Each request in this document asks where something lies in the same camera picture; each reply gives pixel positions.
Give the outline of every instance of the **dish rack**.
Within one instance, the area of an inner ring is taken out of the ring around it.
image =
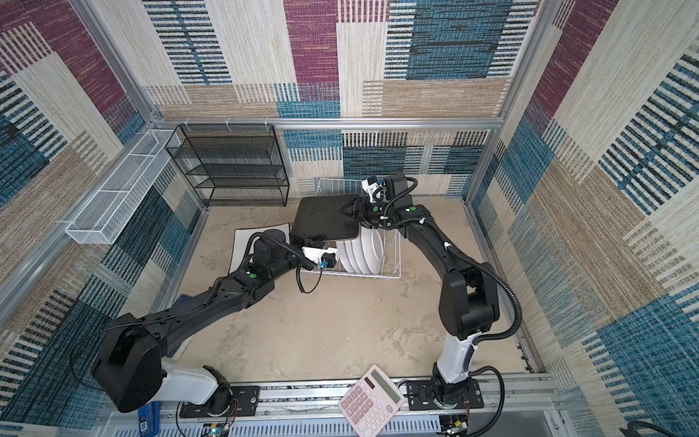
[[[319,178],[315,190],[316,196],[337,196],[339,194],[361,193],[361,179]],[[342,262],[338,260],[333,268],[326,268],[324,275],[356,276],[358,278],[399,279],[401,277],[401,235],[397,230],[380,230],[381,241],[384,248],[384,261],[381,271],[377,275],[365,273],[350,273],[345,270]],[[318,274],[319,269],[307,271]]]

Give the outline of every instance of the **black robot arm segment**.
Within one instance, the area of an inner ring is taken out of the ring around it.
[[[300,248],[286,245],[281,231],[254,234],[248,251],[258,236],[254,262],[244,257],[238,270],[216,279],[207,291],[158,313],[139,319],[129,313],[112,322],[113,329],[107,331],[92,364],[92,375],[119,411],[135,410],[158,392],[164,377],[160,359],[184,340],[260,301],[274,289],[274,279],[299,264],[315,265]]]

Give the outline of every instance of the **white wire dish rack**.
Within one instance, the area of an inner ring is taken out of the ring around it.
[[[144,135],[66,228],[78,244],[114,244],[170,156],[165,143],[179,141],[171,130]]]
[[[317,184],[316,196],[336,196],[361,192],[361,180],[357,179],[319,178]],[[383,229],[381,229],[380,235],[384,248],[384,259],[381,271],[377,275],[350,273],[345,270],[340,260],[338,260],[335,267],[323,270],[323,274],[356,276],[359,278],[399,279],[401,277],[401,235],[396,230],[386,232]],[[335,243],[329,243],[329,245],[336,247]],[[308,273],[318,274],[319,270],[311,270]]]

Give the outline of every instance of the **cable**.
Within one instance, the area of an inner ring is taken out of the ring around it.
[[[409,180],[410,182],[412,182],[412,185],[409,186],[408,188],[404,189],[404,190],[403,190],[402,192],[400,192],[396,197],[394,197],[393,199],[391,199],[391,201],[390,201],[389,203],[386,203],[386,206],[384,206],[384,211],[383,211],[383,213],[381,214],[381,215],[383,215],[384,217],[388,217],[387,212],[388,212],[389,208],[393,206],[393,204],[394,204],[395,201],[397,201],[397,200],[400,199],[401,197],[404,197],[404,196],[409,195],[415,188],[417,188],[417,179],[411,178],[411,177],[409,177],[409,176],[406,176],[405,179],[407,179],[407,180]]]
[[[177,417],[180,415],[180,405],[182,402],[177,402],[177,410],[175,410],[175,425],[177,426],[177,430],[182,434],[182,437],[187,437],[187,434],[182,432],[182,429],[180,429],[180,423],[177,419]]]
[[[183,315],[187,315],[187,314],[193,313],[194,311],[198,310],[200,307],[201,307],[201,306],[197,306],[196,308],[192,308],[191,310],[185,311],[185,312],[183,312],[183,313],[169,315],[168,317],[165,317],[164,319],[151,320],[151,321],[149,321],[149,322],[134,322],[134,323],[118,324],[118,325],[113,326],[113,327],[108,327],[108,328],[102,329],[102,330],[100,330],[100,331],[97,331],[97,332],[93,333],[91,336],[88,336],[88,337],[83,338],[82,340],[78,341],[75,345],[73,345],[73,347],[71,348],[71,353],[70,353],[70,355],[68,356],[68,361],[69,361],[69,362],[68,362],[68,367],[69,367],[69,369],[70,369],[70,371],[71,371],[71,375],[72,375],[73,378],[75,378],[75,380],[78,381],[78,382],[80,383],[80,385],[82,385],[83,387],[87,387],[87,388],[89,388],[89,389],[98,390],[98,391],[100,391],[100,392],[103,392],[104,390],[102,390],[101,388],[95,387],[94,385],[90,385],[90,384],[87,384],[86,382],[83,382],[83,381],[78,377],[78,375],[75,373],[75,363],[77,362],[77,357],[76,357],[76,355],[75,355],[75,349],[76,349],[79,345],[82,345],[82,344],[85,343],[86,341],[94,339],[95,336],[98,336],[99,334],[102,334],[103,332],[110,331],[110,330],[112,330],[112,329],[116,329],[116,328],[126,328],[126,327],[133,327],[133,326],[138,326],[138,325],[146,325],[146,324],[154,324],[154,323],[162,323],[162,322],[166,322],[167,320],[171,320],[171,319],[174,319],[174,318],[177,318],[177,317],[182,317]]]
[[[482,427],[481,429],[479,429],[478,431],[476,431],[472,434],[466,434],[463,437],[482,436],[483,434],[488,432],[488,430],[490,430],[490,428],[493,427],[495,422],[497,422],[498,419],[500,418],[500,414],[502,414],[502,412],[503,412],[503,406],[505,405],[505,381],[503,381],[503,376],[500,374],[500,372],[498,372],[498,369],[494,368],[493,366],[483,366],[476,371],[469,372],[469,375],[477,376],[477,375],[480,375],[481,373],[484,373],[487,371],[491,371],[491,372],[495,373],[495,376],[498,377],[498,383],[500,384],[500,402],[498,402],[498,407],[495,410],[495,414],[493,415],[493,417],[490,418],[490,421],[484,427]]]
[[[442,232],[441,229],[439,229],[435,224],[428,222],[424,220],[423,222],[420,222],[422,218],[418,217],[411,217],[407,218],[404,220],[401,220],[397,223],[393,223],[387,230],[395,229],[397,227],[403,226],[404,224],[407,223],[420,223],[423,226],[427,226],[428,228],[432,229],[436,234],[437,237],[439,237],[440,240],[445,244],[446,250],[448,253],[451,255],[454,255],[456,258],[460,259],[461,261],[467,263],[468,265],[477,268],[480,270],[484,275],[489,276],[492,280],[497,282],[498,285],[503,289],[505,294],[507,295],[508,299],[510,302],[512,302],[512,312],[514,313],[514,318],[512,320],[512,324],[510,327],[503,332],[497,333],[497,334],[484,334],[481,336],[478,336],[473,339],[473,344],[477,345],[481,341],[489,341],[489,340],[503,340],[505,338],[511,337],[514,335],[514,333],[517,332],[517,329],[521,326],[522,323],[522,308],[521,305],[519,304],[519,299],[517,296],[514,294],[510,286],[500,277],[492,271],[490,268],[487,268],[483,265],[481,265],[478,261],[475,259],[466,256],[462,251],[460,251],[456,246],[451,244],[448,241],[448,238],[446,235],[444,235],[444,232]]]
[[[300,264],[305,264],[305,265],[308,265],[311,267],[318,267],[318,264],[316,264],[313,261],[311,261],[310,259],[306,258],[305,255],[303,254],[303,252],[299,252],[298,250],[296,250],[292,246],[288,245],[285,241],[279,241],[278,239],[270,237],[269,235],[265,234],[264,232],[255,232],[247,240],[247,245],[245,246],[245,251],[243,252],[245,254],[245,256],[240,261],[240,265],[238,266],[238,268],[236,270],[241,269],[248,262],[250,262],[250,257],[252,257],[252,254],[250,253],[250,248],[252,247],[252,241],[256,237],[264,238],[267,241],[271,241],[272,243],[283,247],[287,252],[292,253],[293,255],[296,255],[297,257],[301,258],[301,260],[304,262],[300,263]]]
[[[677,434],[673,434],[673,433],[669,432],[667,429],[662,429],[658,425],[653,425],[652,423],[643,422],[642,420],[631,420],[631,421],[626,423],[626,428],[628,428],[628,430],[636,431],[637,427],[652,429],[653,431],[657,431],[660,434],[663,434],[664,436],[668,436],[668,437],[679,437]],[[621,432],[626,431],[623,428],[619,428],[619,430]]]
[[[301,283],[301,266],[296,267],[296,285],[298,285],[298,289],[299,289],[299,291],[301,291],[301,293],[304,293],[304,294],[313,293],[315,291],[315,289],[318,287],[318,284],[320,283],[320,278],[322,276],[323,276],[323,269],[321,268],[320,274],[318,275],[318,281],[315,283],[315,286],[313,287],[313,289],[311,291],[307,292],[303,288],[303,284]]]

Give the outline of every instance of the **black mounting plate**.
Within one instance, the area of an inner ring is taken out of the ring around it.
[[[478,381],[473,378],[467,379],[468,387],[464,391],[464,396],[468,400],[469,408],[483,408],[483,396],[480,394]],[[440,410],[435,403],[434,391],[430,380],[411,380],[405,383],[408,391],[408,406],[410,411]],[[455,408],[466,408],[463,401],[459,401]]]
[[[238,412],[236,416],[254,416],[257,411],[257,398],[259,396],[260,387],[258,385],[236,385],[231,387],[231,391],[233,392],[233,400],[238,400]],[[229,412],[230,410],[226,409],[224,414],[218,417],[220,417],[221,420],[225,420]],[[213,418],[214,416],[210,414],[206,406],[185,402],[182,405],[182,409],[180,409],[180,417],[182,419],[198,419],[200,417]]]

